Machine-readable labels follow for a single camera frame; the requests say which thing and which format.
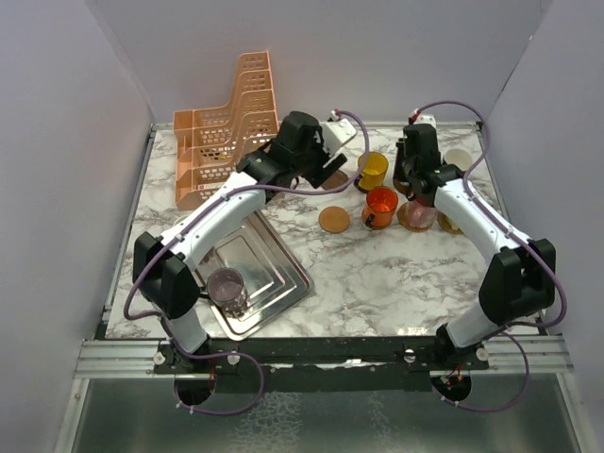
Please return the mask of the brown ringed wooden saucer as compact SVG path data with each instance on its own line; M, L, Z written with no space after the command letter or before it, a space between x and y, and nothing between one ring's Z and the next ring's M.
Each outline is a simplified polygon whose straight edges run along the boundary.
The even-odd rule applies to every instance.
M408 194L410 184L404 176L393 174L393 185L398 192L402 193L403 195Z

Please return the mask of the white cup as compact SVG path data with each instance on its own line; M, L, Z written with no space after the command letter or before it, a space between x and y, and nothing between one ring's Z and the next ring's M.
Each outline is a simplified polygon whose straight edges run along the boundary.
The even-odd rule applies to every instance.
M444 155L444 163L455 165L462 172L466 172L474 163L472 156L460 148L451 148Z

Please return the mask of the yellow black mug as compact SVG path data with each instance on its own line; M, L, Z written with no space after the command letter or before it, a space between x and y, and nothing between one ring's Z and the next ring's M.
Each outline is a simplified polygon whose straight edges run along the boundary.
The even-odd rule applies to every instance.
M355 182L370 192L376 187L383 185L388 167L389 161L386 156L382 153L372 151L369 153L366 164Z

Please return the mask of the pink maroon mug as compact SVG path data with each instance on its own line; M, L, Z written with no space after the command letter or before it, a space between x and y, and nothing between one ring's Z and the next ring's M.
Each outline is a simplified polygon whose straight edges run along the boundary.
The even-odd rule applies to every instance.
M424 206L414 200L406 204L404 220L406 225L411 228L425 230L432 227L437 213L435 208Z

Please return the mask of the dark walnut coaster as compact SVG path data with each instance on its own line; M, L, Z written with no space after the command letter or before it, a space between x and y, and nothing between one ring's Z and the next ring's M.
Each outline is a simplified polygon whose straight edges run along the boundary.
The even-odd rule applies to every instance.
M347 181L348 175L345 172L338 170L323 183L322 187L324 190L328 191L342 186Z

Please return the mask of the woven rattan coaster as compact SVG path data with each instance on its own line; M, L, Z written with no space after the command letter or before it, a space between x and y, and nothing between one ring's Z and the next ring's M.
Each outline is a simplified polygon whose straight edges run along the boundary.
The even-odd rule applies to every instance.
M439 212L437 215L437 222L438 222L439 226L441 227L441 229L446 231L449 234L453 234L453 235L462 235L463 234L463 232L457 226L454 226L449 221L449 218L441 212Z
M407 204L407 203L405 203L405 204L404 204L404 205L403 205L403 206L402 206L402 207L399 209L399 211L398 211L398 213L397 213L397 218L398 218L398 221L399 221L400 225L401 225L401 226L403 226L404 228L408 229L409 231L412 231L412 232L424 232L424 231L429 230L429 228L427 228L427 229L425 229L425 230L421 230L421 229L414 229L414 228L411 228L411 227L409 227L409 226L407 226L407 225L406 225L406 222L405 222L405 220L404 220L404 211L405 211L405 208L406 208L406 204Z

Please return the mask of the orange metallic cup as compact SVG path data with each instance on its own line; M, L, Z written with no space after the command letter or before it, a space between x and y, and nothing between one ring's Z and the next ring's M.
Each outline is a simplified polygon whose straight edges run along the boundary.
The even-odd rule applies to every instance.
M397 206L398 196L393 189L375 187L366 195L361 219L371 229L386 228L393 221Z

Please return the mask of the light beech wooden coaster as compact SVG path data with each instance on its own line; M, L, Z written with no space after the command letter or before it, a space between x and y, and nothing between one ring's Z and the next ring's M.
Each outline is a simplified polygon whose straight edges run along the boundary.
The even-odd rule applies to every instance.
M324 231L338 234L348 229L350 225L350 216L345 209L337 206L330 206L320 212L318 222Z

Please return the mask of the purple glass cup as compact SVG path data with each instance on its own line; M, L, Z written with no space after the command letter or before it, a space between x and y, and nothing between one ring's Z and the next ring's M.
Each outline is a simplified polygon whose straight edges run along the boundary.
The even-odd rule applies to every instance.
M246 310L247 289L242 275L233 268L214 271L207 280L207 293L223 312L238 316Z

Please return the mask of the dark brown wooden coaster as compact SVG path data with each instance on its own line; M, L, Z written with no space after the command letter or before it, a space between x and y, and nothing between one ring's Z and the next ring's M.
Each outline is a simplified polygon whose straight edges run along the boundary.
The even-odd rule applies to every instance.
M369 193L368 190L364 189L363 187L361 187L357 182L354 183L354 187L360 191L361 193Z

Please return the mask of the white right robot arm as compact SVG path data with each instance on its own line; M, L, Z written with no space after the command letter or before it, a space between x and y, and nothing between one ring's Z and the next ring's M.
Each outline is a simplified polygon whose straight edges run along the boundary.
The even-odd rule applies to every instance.
M443 162L434 126L405 126L396 147L397 165L409 186L405 226L425 228L429 215L442 214L488 265L477 302L440 326L435 336L435 361L454 369L488 336L553 304L556 250L547 239L532 240L515 231L474 191L464 171Z

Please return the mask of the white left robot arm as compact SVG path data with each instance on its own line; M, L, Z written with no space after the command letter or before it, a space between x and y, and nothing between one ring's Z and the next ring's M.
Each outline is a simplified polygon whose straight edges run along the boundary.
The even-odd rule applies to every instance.
M277 193L291 192L296 178L307 180L310 192L316 193L345 164L339 150L355 135L340 110L324 122L292 111L277 135L244 155L222 187L178 226L137 238L132 290L152 304L150 313L178 346L176 361L184 370L198 372L209 358L204 344L210 336L194 308L201 289L193 273L200 261Z

